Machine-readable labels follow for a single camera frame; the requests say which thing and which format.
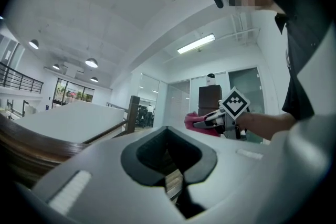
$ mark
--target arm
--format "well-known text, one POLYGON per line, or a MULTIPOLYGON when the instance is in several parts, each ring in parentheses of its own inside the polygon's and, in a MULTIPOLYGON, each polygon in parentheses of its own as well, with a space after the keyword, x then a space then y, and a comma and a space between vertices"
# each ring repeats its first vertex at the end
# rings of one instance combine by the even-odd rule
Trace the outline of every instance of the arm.
POLYGON ((271 140, 276 132, 289 130, 295 123, 296 119, 289 113, 270 116, 244 112, 237 119, 237 125, 241 130, 248 129, 268 140, 271 140))

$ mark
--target rectangular light fixture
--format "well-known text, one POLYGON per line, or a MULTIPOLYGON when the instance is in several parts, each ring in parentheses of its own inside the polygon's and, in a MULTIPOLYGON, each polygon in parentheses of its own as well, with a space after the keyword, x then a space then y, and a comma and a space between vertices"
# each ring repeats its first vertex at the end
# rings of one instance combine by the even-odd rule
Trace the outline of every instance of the rectangular light fixture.
POLYGON ((201 45, 204 45, 204 44, 207 44, 209 43, 210 41, 214 41, 216 38, 214 36, 214 34, 210 34, 204 38, 201 38, 197 41, 194 41, 192 43, 190 43, 189 45, 186 45, 184 47, 182 47, 181 49, 178 49, 177 51, 179 52, 179 54, 182 54, 184 52, 187 52, 189 50, 192 50, 192 49, 195 49, 201 45))

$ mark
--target red fabric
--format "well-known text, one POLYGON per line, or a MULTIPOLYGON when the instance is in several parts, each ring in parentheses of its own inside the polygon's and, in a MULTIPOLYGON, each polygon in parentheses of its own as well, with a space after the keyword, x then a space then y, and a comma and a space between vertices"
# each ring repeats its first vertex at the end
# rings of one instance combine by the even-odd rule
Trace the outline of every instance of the red fabric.
POLYGON ((189 114, 187 114, 187 116, 185 116, 184 124, 185 124, 185 127, 188 130, 192 130, 192 131, 203 133, 203 134, 213 135, 213 136, 220 136, 216 132, 215 129, 199 129, 199 128, 194 127, 194 122, 200 122, 200 121, 204 121, 204 120, 205 120, 205 116, 200 116, 199 117, 196 112, 193 112, 193 113, 189 113, 189 114))

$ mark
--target brown box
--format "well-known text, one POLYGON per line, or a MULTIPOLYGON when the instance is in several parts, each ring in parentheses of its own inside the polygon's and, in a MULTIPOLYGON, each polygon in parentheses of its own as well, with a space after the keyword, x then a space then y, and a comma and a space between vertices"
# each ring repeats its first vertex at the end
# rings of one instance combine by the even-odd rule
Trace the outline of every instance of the brown box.
POLYGON ((222 99, 220 85, 200 87, 198 95, 198 115, 204 116, 218 109, 218 101, 222 99))

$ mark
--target white ceiling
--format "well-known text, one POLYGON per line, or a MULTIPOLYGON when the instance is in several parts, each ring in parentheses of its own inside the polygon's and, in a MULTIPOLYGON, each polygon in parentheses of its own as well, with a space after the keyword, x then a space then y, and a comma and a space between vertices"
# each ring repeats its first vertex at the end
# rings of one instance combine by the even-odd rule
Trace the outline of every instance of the white ceiling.
MULTIPOLYGON (((151 56, 143 56, 136 61, 145 48, 152 46, 151 43, 145 42, 143 45, 139 42, 144 41, 146 35, 151 35, 150 26, 155 25, 156 16, 163 11, 169 13, 169 8, 174 8, 181 3, 179 1, 12 0, 5 16, 8 28, 26 48, 31 49, 27 46, 30 40, 39 41, 40 49, 31 50, 46 67, 51 67, 55 62, 67 61, 84 68, 85 74, 78 79, 87 81, 95 75, 101 86, 109 86, 126 62, 131 66, 134 60, 139 65, 140 60, 144 61, 151 56), (91 71, 84 64, 89 57, 97 59, 97 70, 91 71)), ((189 8, 193 7, 193 2, 186 3, 189 8)), ((171 23, 162 30, 167 32, 177 24, 171 23)), ((179 34, 173 42, 162 42, 160 48, 171 44, 165 52, 169 57, 175 57, 176 47, 182 47, 206 33, 220 36, 239 31, 235 29, 235 18, 215 19, 213 24, 200 22, 199 25, 203 26, 196 27, 197 30, 187 29, 185 36, 179 34)))

